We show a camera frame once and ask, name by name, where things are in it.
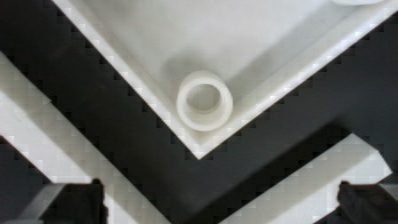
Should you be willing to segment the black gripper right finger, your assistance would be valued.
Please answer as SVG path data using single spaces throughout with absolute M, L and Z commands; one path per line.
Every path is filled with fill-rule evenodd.
M 338 208 L 317 224 L 398 224 L 398 184 L 343 182 Z

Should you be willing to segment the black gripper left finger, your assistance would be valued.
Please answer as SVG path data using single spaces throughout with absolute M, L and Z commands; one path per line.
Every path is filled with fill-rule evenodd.
M 18 216 L 0 224 L 109 224 L 105 186 L 89 183 L 48 184 Z

